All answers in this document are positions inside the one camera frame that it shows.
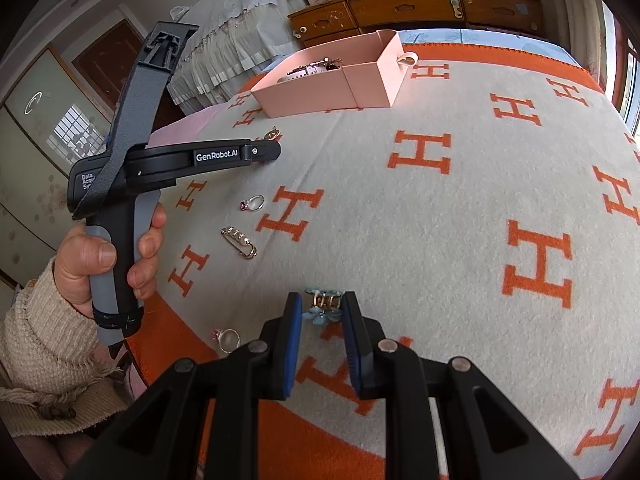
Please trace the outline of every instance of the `beige knit sleeve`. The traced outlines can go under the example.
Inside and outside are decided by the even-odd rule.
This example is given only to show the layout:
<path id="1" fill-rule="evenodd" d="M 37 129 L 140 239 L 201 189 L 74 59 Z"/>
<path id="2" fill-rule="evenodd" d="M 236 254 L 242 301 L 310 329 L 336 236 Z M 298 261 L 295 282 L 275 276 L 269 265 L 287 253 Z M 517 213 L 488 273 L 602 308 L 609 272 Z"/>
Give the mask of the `beige knit sleeve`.
<path id="1" fill-rule="evenodd" d="M 94 362 L 95 323 L 59 294 L 53 260 L 25 288 L 0 326 L 0 360 L 14 388 L 64 394 L 104 371 Z"/>

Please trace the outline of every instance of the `hand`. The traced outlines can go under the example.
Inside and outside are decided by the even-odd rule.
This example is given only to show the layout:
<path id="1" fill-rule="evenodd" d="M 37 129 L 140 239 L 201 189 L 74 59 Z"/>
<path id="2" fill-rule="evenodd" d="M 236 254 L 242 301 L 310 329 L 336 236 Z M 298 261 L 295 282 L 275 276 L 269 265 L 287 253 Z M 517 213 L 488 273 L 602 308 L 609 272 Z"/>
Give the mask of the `hand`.
<path id="1" fill-rule="evenodd" d="M 138 241 L 142 258 L 127 273 L 127 282 L 139 300 L 148 300 L 156 291 L 158 251 L 165 223 L 166 212 L 158 204 L 149 231 Z M 113 269 L 116 258 L 114 245 L 103 238 L 88 236 L 84 223 L 73 227 L 62 240 L 54 263 L 53 279 L 60 295 L 80 314 L 93 319 L 89 276 Z"/>

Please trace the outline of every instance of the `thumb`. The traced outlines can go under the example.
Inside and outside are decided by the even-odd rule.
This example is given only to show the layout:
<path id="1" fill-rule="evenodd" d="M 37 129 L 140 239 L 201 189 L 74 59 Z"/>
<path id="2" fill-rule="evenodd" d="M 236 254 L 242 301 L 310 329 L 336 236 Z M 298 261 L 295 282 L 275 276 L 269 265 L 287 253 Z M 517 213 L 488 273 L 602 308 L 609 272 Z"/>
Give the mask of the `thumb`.
<path id="1" fill-rule="evenodd" d="M 102 274 L 116 263 L 116 248 L 102 238 L 79 234 L 60 247 L 56 267 L 70 279 Z"/>

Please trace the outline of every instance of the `finger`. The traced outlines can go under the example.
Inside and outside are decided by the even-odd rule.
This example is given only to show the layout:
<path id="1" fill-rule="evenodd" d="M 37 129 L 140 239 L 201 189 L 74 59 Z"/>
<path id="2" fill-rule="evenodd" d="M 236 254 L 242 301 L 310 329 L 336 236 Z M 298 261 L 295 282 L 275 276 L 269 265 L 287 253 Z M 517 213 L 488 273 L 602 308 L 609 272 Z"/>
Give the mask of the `finger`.
<path id="1" fill-rule="evenodd" d="M 160 247 L 162 247 L 163 241 L 164 235 L 162 234 L 162 231 L 152 227 L 140 237 L 140 240 L 138 240 L 138 251 L 140 252 L 140 256 L 143 258 L 156 256 Z"/>
<path id="2" fill-rule="evenodd" d="M 93 276 L 112 269 L 116 258 L 113 244 L 95 236 L 77 234 L 60 247 L 56 268 L 71 279 Z"/>
<path id="3" fill-rule="evenodd" d="M 74 236 L 84 235 L 86 233 L 86 224 L 84 222 L 78 222 L 74 225 L 69 231 L 66 232 L 66 236 L 60 243 L 62 245 L 69 238 L 73 238 Z"/>
<path id="4" fill-rule="evenodd" d="M 150 282 L 143 285 L 142 288 L 135 288 L 133 293 L 139 300 L 148 300 L 155 293 L 157 286 L 158 283 L 156 282 L 156 279 L 153 278 Z"/>
<path id="5" fill-rule="evenodd" d="M 151 219 L 151 225 L 157 229 L 161 229 L 166 224 L 166 211 L 161 203 L 156 205 L 153 218 Z"/>
<path id="6" fill-rule="evenodd" d="M 157 256 L 153 258 L 143 258 L 129 269 L 127 273 L 127 283 L 133 289 L 142 288 L 155 278 L 158 273 L 159 260 Z"/>

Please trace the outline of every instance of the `metal screw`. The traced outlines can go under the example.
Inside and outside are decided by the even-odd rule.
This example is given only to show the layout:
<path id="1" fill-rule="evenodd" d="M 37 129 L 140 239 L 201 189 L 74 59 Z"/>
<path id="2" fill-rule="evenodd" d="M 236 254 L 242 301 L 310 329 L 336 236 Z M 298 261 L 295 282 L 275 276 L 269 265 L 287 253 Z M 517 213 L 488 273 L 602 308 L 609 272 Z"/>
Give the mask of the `metal screw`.
<path id="1" fill-rule="evenodd" d="M 254 339 L 249 343 L 249 352 L 252 354 L 261 354 L 262 352 L 266 352 L 267 348 L 269 348 L 269 345 L 262 339 Z"/>
<path id="2" fill-rule="evenodd" d="M 186 374 L 193 370 L 194 365 L 195 363 L 191 359 L 184 358 L 175 362 L 174 370 L 179 374 Z"/>
<path id="3" fill-rule="evenodd" d="M 471 362 L 466 357 L 454 357 L 451 360 L 451 366 L 459 372 L 468 372 L 471 370 Z"/>
<path id="4" fill-rule="evenodd" d="M 393 339 L 381 339 L 378 341 L 378 348 L 380 348 L 383 352 L 388 352 L 392 354 L 396 350 L 398 350 L 398 343 L 396 343 Z"/>

